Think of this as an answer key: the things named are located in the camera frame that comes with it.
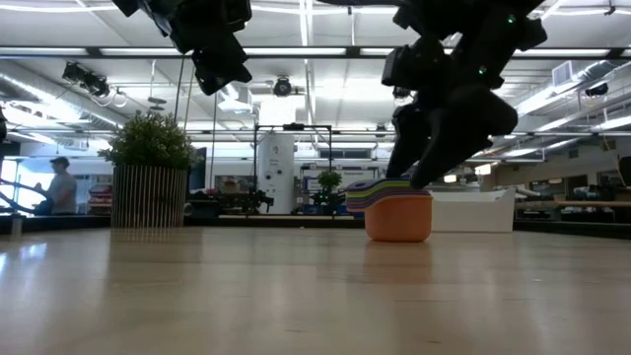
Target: white cylinder tank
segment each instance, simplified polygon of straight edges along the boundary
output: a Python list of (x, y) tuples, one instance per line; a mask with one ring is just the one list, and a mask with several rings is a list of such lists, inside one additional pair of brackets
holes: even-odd
[[(270, 214), (289, 214), (294, 209), (294, 136), (268, 134), (258, 145), (258, 188), (274, 199)], [(266, 213), (261, 205), (260, 212)]]

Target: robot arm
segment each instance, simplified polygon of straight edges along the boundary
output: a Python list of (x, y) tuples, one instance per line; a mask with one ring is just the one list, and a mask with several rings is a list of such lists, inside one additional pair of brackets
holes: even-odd
[[(211, 95), (231, 81), (248, 82), (247, 56), (234, 36), (251, 18), (249, 0), (113, 0), (127, 16), (139, 9), (182, 53), (192, 50), (196, 77)], [(419, 162), (411, 184), (422, 188), (509, 134), (517, 112), (491, 90), (515, 50), (547, 40), (540, 20), (527, 15), (543, 0), (322, 0), (338, 6), (395, 5), (393, 21), (421, 37), (386, 59), (382, 83), (416, 92), (393, 115), (397, 140), (387, 176)], [(461, 38), (451, 53), (442, 40)]]

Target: orange bowl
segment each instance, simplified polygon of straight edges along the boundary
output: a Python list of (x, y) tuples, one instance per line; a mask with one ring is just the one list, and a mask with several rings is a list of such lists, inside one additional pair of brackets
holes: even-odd
[(373, 241), (420, 243), (432, 232), (432, 196), (393, 196), (364, 213), (366, 232)]

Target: small plant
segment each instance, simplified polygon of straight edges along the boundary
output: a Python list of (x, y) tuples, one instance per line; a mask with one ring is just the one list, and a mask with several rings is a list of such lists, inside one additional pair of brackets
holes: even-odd
[(99, 156), (116, 167), (186, 170), (197, 160), (195, 149), (171, 113), (136, 111), (122, 128), (114, 130), (109, 146), (110, 149), (100, 150)]
[(342, 175), (336, 172), (322, 172), (317, 176), (317, 182), (322, 187), (322, 191), (330, 193), (342, 183)]

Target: striped planter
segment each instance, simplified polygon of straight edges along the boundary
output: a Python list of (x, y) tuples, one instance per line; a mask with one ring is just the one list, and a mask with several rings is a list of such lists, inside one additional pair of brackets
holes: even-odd
[(186, 171), (155, 167), (115, 167), (111, 226), (182, 227), (186, 179)]

